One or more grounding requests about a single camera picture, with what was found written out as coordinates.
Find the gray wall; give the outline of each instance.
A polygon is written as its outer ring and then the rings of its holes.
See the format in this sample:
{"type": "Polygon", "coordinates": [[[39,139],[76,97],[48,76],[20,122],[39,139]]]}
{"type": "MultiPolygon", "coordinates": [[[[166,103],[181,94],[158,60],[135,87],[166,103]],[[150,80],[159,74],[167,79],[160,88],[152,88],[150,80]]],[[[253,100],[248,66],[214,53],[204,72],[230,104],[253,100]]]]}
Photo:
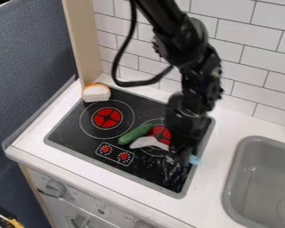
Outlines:
{"type": "Polygon", "coordinates": [[[49,224],[1,142],[75,73],[60,0],[12,0],[0,6],[0,206],[26,228],[49,224]]]}

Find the gray sink basin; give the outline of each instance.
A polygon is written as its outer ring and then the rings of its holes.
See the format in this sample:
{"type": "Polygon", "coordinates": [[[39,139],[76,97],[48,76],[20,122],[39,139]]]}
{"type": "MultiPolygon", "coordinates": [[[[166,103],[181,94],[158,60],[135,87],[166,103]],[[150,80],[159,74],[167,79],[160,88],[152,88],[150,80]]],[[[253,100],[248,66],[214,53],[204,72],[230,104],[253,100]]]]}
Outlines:
{"type": "Polygon", "coordinates": [[[222,202],[248,228],[285,228],[285,143],[259,136],[241,141],[222,202]]]}

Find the toy kitchen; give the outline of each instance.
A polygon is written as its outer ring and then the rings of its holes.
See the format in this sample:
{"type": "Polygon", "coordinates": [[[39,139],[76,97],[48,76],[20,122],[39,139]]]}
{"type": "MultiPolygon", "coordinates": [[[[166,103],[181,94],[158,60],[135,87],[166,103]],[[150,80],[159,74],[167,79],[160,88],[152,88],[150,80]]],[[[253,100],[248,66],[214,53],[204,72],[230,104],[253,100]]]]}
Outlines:
{"type": "Polygon", "coordinates": [[[285,228],[285,126],[218,103],[193,146],[199,164],[179,166],[167,151],[171,93],[116,86],[102,73],[91,1],[62,2],[79,79],[4,142],[51,226],[285,228]],[[84,102],[92,83],[110,99],[84,102]],[[154,144],[120,143],[142,126],[154,144]]]}

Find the tile wall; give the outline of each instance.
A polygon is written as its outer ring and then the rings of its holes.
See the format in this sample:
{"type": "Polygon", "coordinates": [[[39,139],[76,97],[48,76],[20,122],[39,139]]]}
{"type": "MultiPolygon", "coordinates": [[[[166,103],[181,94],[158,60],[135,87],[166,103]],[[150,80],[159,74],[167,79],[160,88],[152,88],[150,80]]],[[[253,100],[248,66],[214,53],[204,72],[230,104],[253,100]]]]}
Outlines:
{"type": "MultiPolygon", "coordinates": [[[[130,24],[126,0],[93,0],[103,72],[125,40],[130,24]]],[[[285,0],[176,0],[206,25],[210,43],[223,59],[221,105],[285,126],[285,0]]],[[[119,68],[128,80],[148,79],[167,64],[154,53],[151,26],[139,13],[138,25],[119,68]]],[[[175,69],[153,85],[181,90],[175,69]]]]}

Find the toy stove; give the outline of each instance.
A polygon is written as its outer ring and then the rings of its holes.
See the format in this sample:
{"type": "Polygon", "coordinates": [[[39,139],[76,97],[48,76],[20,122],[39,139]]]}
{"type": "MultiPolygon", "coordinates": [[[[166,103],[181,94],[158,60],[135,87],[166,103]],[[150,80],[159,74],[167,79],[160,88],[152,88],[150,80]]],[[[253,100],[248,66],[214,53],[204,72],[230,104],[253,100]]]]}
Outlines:
{"type": "Polygon", "coordinates": [[[46,136],[55,148],[172,197],[184,196],[195,167],[176,165],[169,152],[148,147],[132,150],[118,138],[144,123],[153,123],[150,135],[166,145],[171,134],[164,125],[165,104],[111,88],[107,102],[80,101],[46,136]]]}

